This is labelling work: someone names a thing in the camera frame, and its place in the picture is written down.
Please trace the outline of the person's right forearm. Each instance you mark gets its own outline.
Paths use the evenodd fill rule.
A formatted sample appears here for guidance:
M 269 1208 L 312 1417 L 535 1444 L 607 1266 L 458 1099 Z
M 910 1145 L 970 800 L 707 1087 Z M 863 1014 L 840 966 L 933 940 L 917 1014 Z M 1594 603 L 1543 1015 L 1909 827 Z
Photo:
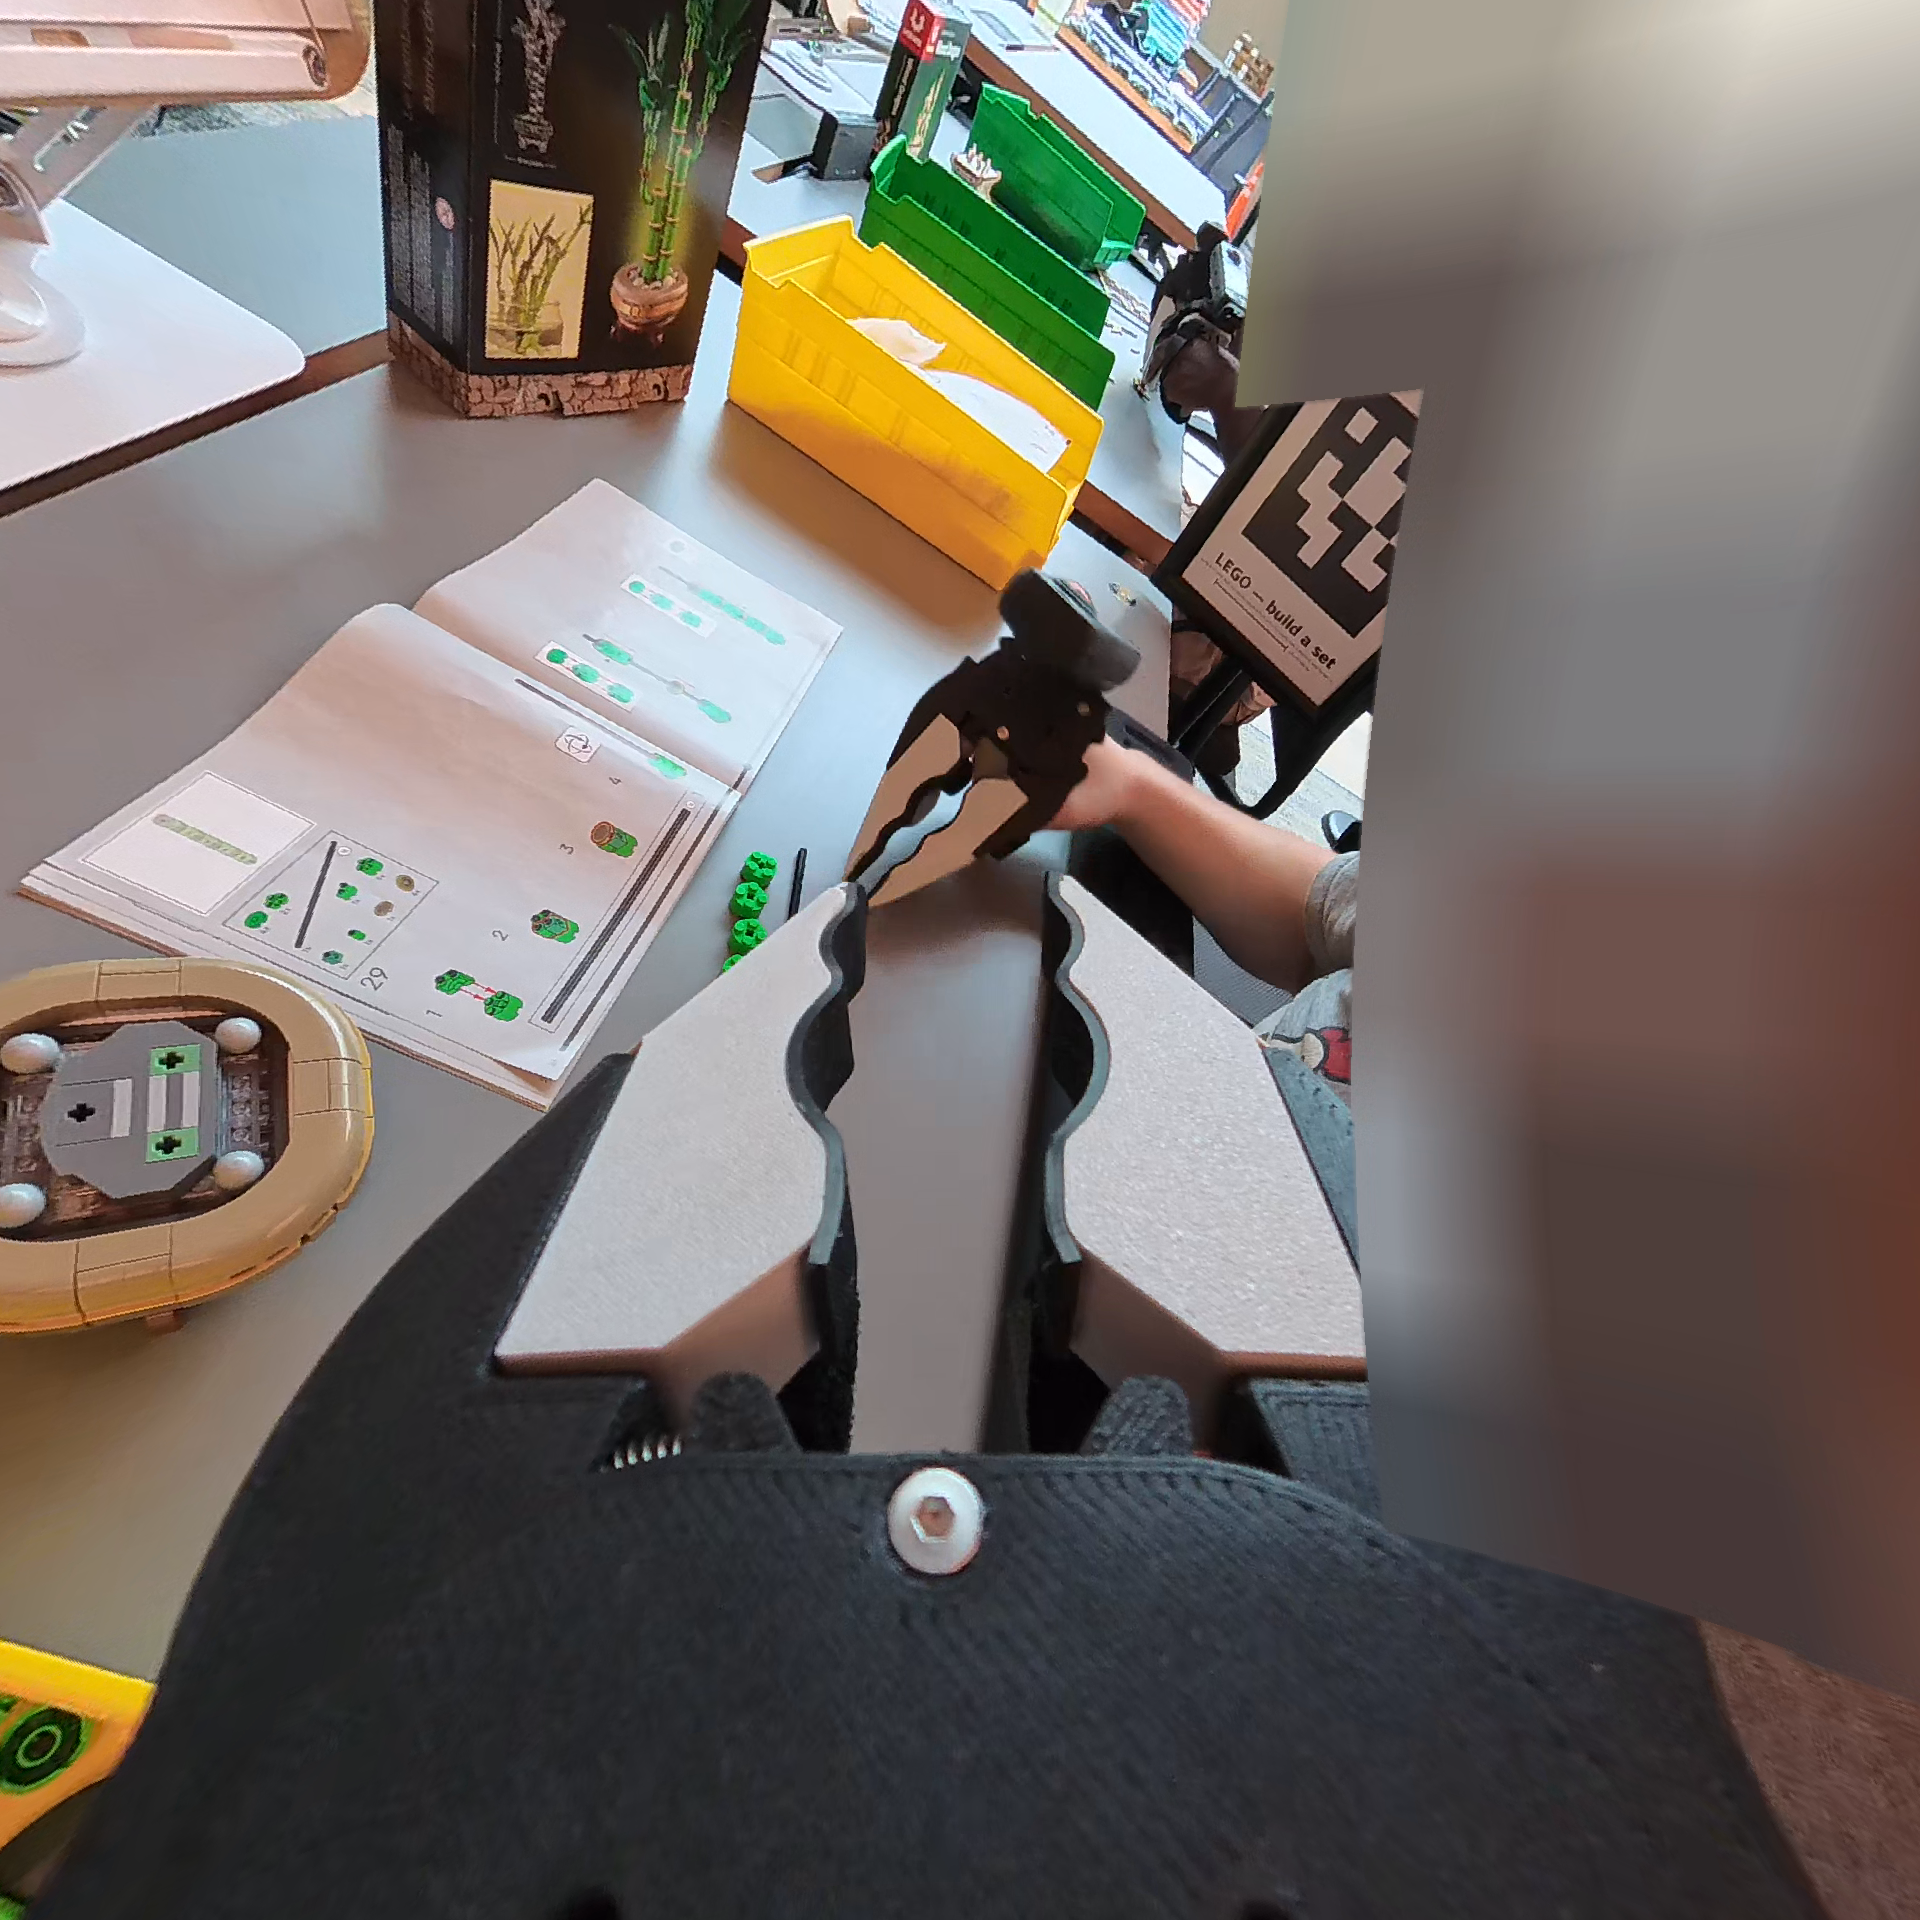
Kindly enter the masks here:
M 1190 787 L 1197 800 L 1171 827 L 1119 836 L 1239 970 L 1299 993 L 1310 978 L 1304 899 L 1335 852 Z

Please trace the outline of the tan brick pot base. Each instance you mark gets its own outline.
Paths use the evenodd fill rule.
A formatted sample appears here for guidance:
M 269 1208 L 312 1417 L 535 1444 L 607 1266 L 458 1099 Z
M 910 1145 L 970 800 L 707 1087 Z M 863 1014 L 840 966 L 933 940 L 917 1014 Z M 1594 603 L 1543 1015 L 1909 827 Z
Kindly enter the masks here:
M 2 1332 L 168 1328 L 292 1259 L 375 1139 L 371 1057 L 288 975 L 120 958 L 4 980 Z

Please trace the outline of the white wooden document stand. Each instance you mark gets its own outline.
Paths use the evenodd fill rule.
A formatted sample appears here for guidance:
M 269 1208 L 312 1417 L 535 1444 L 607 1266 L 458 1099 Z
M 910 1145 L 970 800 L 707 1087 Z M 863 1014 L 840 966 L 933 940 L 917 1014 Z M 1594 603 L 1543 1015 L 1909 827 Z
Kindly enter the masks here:
M 4 489 L 300 375 L 277 327 L 59 202 L 155 107 L 346 97 L 371 23 L 357 3 L 2 6 Z

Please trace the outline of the open instruction booklet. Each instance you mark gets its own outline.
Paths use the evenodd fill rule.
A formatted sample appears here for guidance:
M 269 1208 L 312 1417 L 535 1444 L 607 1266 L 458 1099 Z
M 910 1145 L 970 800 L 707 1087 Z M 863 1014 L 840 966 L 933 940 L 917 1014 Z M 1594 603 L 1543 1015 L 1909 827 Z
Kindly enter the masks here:
M 277 968 L 547 1111 L 839 635 L 594 478 L 343 624 L 21 895 Z

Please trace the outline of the green storage bin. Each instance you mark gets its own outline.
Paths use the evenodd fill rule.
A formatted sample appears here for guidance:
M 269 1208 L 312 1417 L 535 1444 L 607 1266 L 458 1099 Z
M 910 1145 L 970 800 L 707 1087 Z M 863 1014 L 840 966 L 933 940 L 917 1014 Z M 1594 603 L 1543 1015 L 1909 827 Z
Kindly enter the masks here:
M 1011 347 L 1100 410 L 1112 379 L 1108 292 L 972 185 L 888 139 L 856 239 L 892 250 Z
M 1027 99 L 983 84 L 972 139 L 998 170 L 996 207 L 1078 273 L 1110 267 L 1135 250 L 1141 202 Z

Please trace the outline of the black bamboo picture box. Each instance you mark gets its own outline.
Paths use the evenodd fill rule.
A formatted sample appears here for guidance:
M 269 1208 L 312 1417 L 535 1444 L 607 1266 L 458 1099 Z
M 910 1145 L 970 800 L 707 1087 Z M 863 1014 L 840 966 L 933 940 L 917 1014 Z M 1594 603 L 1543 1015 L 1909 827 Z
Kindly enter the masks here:
M 688 395 L 765 3 L 381 3 L 391 358 L 466 419 Z

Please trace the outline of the background long table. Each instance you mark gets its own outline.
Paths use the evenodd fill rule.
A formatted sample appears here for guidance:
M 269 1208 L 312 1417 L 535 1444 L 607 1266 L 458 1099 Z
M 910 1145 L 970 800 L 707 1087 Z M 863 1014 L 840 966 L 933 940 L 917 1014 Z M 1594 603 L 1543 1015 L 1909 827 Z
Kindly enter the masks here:
M 1014 12 L 1012 6 L 994 6 L 992 23 L 973 31 L 967 72 L 1027 99 L 1034 115 L 1063 129 L 1141 202 L 1144 222 L 1171 246 L 1190 246 L 1200 225 L 1222 225 L 1227 202 L 1187 152 L 1075 54 L 1068 38 L 1050 46 L 1011 40 Z M 784 176 L 776 156 L 747 135 L 722 235 L 731 273 L 741 270 L 749 240 L 839 214 L 856 218 L 862 196 L 862 183 Z

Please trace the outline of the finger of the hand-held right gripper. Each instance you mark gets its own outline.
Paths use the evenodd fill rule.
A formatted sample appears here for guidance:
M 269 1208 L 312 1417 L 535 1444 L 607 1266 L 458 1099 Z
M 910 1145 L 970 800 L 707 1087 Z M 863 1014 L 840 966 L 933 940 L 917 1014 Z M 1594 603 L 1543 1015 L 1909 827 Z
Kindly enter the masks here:
M 944 711 L 917 711 L 880 775 L 847 855 L 845 881 L 862 881 L 903 826 L 920 823 L 941 793 L 964 784 L 964 739 Z
M 1002 779 L 973 779 L 951 819 L 871 887 L 871 907 L 906 900 L 934 881 L 959 874 L 1002 832 Z

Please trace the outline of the yellow storage bin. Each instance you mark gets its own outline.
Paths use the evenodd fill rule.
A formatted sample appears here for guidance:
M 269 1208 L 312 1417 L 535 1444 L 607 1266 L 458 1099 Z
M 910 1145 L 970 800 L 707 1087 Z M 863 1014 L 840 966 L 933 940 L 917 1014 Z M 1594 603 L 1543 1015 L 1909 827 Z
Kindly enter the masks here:
M 58 1784 L 26 1796 L 2 1794 L 2 1844 L 12 1844 L 37 1822 L 112 1777 L 151 1705 L 154 1686 L 51 1650 L 4 1641 L 2 1734 L 6 1718 L 21 1713 L 21 1708 L 6 1708 L 4 1698 L 55 1704 L 95 1720 L 87 1753 Z
M 948 561 L 1002 588 L 1052 559 L 1088 478 L 1100 415 L 851 218 L 749 240 L 728 398 Z M 906 320 L 958 368 L 1031 402 L 1068 452 L 1052 471 L 868 344 L 852 320 Z

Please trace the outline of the person's right hand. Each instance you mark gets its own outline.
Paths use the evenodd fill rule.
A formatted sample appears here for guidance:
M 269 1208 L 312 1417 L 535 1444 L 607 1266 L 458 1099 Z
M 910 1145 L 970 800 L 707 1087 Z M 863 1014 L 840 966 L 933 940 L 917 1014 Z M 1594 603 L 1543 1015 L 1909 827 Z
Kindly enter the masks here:
M 1083 755 L 1083 775 L 1069 787 L 1047 831 L 1119 832 L 1171 827 L 1197 800 L 1190 779 L 1176 778 L 1150 752 L 1104 737 Z

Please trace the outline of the background storage rack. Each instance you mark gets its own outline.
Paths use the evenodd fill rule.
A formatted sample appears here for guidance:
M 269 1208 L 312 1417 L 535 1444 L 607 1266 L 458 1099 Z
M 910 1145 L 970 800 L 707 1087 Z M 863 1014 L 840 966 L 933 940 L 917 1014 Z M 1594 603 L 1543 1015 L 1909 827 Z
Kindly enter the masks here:
M 1102 54 L 1126 49 L 1167 82 L 1200 91 L 1214 73 L 1268 91 L 1286 6 L 1253 3 L 1075 3 L 1064 27 Z

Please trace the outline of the dark grey device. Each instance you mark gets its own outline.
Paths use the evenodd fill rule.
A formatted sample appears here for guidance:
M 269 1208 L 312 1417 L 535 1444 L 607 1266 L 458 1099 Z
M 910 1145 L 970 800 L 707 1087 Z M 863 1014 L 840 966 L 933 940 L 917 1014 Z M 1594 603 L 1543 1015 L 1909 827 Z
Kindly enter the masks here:
M 1200 225 L 1192 250 L 1158 280 L 1135 394 L 1157 394 L 1164 415 L 1187 426 L 1211 415 L 1202 379 L 1239 367 L 1250 259 L 1220 225 Z

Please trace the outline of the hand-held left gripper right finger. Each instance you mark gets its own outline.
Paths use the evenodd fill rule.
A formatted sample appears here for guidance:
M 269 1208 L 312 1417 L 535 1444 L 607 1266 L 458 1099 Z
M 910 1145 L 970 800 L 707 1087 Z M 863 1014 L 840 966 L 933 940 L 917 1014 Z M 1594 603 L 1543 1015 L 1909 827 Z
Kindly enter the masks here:
M 1068 876 L 1047 883 L 1040 1344 L 1214 1419 L 1366 1377 L 1352 1115 Z

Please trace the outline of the red dark product box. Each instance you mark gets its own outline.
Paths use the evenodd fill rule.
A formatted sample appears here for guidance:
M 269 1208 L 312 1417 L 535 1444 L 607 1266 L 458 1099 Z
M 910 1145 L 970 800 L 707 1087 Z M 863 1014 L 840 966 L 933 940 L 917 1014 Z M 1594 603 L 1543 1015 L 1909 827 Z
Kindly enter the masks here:
M 896 139 L 925 161 L 972 38 L 972 6 L 906 3 L 876 105 L 871 162 Z

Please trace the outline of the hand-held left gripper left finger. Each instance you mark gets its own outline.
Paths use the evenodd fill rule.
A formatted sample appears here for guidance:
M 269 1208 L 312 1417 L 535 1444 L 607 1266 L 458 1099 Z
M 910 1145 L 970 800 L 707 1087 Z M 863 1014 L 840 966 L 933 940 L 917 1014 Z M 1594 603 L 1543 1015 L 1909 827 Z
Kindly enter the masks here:
M 851 1441 L 856 1252 L 827 1106 L 867 916 L 835 886 L 637 1046 L 495 1342 L 507 1374 L 642 1377 L 675 1424 L 703 1380 L 749 1374 L 797 1441 Z

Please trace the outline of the white plastic bag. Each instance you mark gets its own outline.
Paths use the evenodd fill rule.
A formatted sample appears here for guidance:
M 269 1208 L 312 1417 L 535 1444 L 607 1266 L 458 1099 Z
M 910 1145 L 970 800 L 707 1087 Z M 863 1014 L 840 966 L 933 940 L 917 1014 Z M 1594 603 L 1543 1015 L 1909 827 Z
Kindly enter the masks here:
M 1068 452 L 1068 434 L 1031 402 L 978 375 L 936 367 L 948 344 L 933 340 L 906 320 L 862 319 L 852 320 L 851 327 L 899 363 L 915 371 L 934 394 L 954 402 L 1021 462 L 1047 474 Z

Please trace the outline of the person's grey printed shirt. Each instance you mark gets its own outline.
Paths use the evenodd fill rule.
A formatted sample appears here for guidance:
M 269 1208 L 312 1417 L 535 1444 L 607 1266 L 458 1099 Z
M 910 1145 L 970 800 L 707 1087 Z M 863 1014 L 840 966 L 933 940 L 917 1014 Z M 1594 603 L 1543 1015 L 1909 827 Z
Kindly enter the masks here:
M 1360 852 L 1336 852 L 1304 899 L 1307 983 L 1285 998 L 1255 1035 L 1271 1052 L 1299 1058 L 1327 1088 L 1352 1098 L 1352 938 Z

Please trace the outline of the black white marker sign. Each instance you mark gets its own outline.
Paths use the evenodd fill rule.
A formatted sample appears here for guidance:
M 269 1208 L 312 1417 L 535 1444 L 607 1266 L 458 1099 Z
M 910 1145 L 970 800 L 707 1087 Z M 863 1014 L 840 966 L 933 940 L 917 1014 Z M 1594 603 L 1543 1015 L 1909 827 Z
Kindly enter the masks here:
M 1192 759 L 1250 687 L 1271 698 L 1268 819 L 1341 731 L 1375 705 L 1386 601 L 1421 392 L 1285 402 L 1220 474 L 1151 585 L 1220 651 L 1180 716 Z

